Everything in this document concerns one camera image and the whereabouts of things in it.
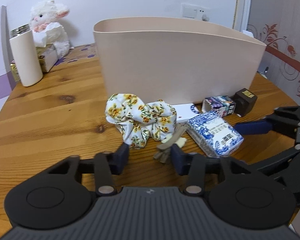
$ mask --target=gray ribbed panel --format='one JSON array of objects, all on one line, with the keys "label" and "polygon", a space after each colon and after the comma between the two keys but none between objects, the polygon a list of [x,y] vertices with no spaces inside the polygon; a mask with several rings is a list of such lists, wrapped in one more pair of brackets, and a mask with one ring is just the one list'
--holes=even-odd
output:
[{"label": "gray ribbed panel", "polygon": [[253,231],[217,218],[197,197],[177,187],[124,187],[100,198],[91,212],[67,227],[49,231],[14,228],[2,240],[297,240],[286,226]]}]

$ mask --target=floral scrunchie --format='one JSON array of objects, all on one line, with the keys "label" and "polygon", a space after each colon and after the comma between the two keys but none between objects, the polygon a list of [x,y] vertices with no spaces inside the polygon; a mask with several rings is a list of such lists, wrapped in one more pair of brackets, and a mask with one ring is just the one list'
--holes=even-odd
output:
[{"label": "floral scrunchie", "polygon": [[106,104],[106,119],[113,123],[132,148],[143,148],[149,137],[155,141],[173,134],[177,112],[162,100],[144,104],[132,94],[114,94]]}]

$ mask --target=switch plate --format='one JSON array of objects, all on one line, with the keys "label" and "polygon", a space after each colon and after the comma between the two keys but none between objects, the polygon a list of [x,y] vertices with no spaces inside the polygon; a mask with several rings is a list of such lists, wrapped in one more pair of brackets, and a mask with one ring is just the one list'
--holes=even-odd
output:
[{"label": "switch plate", "polygon": [[187,3],[181,4],[181,17],[209,21],[210,14],[210,8]]}]

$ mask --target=beige bin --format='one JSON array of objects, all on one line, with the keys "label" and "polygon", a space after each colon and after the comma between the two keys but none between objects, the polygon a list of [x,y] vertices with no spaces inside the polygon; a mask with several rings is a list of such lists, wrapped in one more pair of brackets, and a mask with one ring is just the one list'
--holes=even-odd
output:
[{"label": "beige bin", "polygon": [[163,17],[103,20],[94,26],[108,96],[145,103],[202,102],[248,88],[266,45],[217,24]]}]

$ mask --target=tabletop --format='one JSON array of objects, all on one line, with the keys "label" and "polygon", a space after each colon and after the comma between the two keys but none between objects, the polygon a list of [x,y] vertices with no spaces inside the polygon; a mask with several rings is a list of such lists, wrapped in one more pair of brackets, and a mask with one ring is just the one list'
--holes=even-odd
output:
[{"label": "tabletop", "polygon": [[[107,96],[98,58],[80,57],[74,51],[61,61],[36,85],[25,88],[18,83],[0,112],[0,236],[11,228],[3,208],[11,188],[69,155],[92,158],[122,143],[121,133],[105,119]],[[278,106],[295,105],[259,74],[250,90],[258,96],[253,110],[245,117],[226,117],[231,125],[260,119]],[[203,153],[188,134],[183,137],[188,139],[184,152]],[[294,144],[272,131],[244,137],[232,156],[249,164]],[[171,164],[153,159],[158,143],[150,138],[145,148],[130,151],[123,174],[114,176],[116,186],[182,186],[185,178]],[[214,183],[216,177],[207,176],[208,187]],[[94,190],[93,175],[84,174],[83,184]]]}]

